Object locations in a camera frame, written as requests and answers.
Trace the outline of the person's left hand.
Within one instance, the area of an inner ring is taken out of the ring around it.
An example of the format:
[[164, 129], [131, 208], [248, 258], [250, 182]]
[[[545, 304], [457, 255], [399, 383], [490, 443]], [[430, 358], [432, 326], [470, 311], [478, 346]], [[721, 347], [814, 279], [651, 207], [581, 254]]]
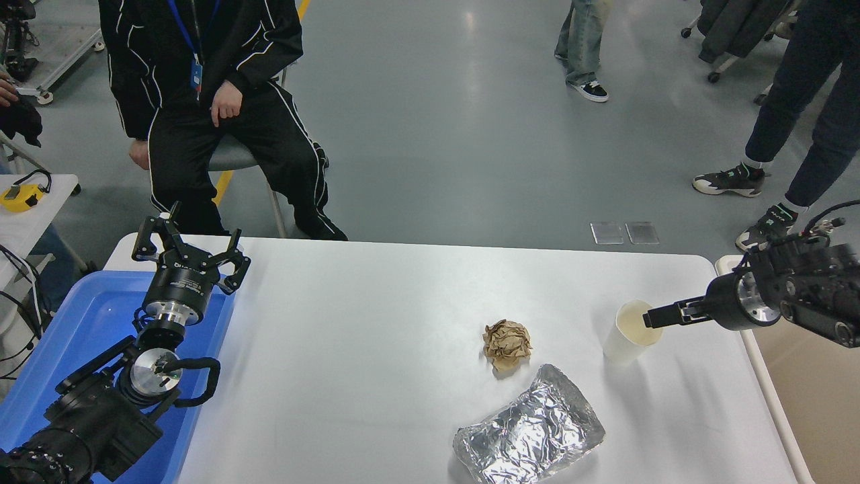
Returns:
[[213, 96], [210, 110], [212, 125], [218, 128], [221, 120], [239, 116], [242, 104], [243, 93], [229, 80], [224, 80]]

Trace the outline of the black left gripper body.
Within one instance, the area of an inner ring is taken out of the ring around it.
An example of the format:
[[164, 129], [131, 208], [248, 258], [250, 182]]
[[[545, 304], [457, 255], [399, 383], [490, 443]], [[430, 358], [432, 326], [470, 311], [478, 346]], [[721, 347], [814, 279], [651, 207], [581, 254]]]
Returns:
[[174, 256], [160, 257], [142, 307], [153, 317], [203, 317], [219, 281], [218, 268], [190, 264]]

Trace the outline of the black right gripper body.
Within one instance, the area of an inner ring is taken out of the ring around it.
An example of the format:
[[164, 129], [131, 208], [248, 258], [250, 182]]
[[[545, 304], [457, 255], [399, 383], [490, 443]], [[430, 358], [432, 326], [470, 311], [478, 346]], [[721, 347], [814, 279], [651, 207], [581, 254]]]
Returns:
[[730, 331], [748, 328], [746, 310], [738, 295], [739, 282], [740, 276], [736, 274], [719, 276], [709, 283], [703, 298], [706, 315]]

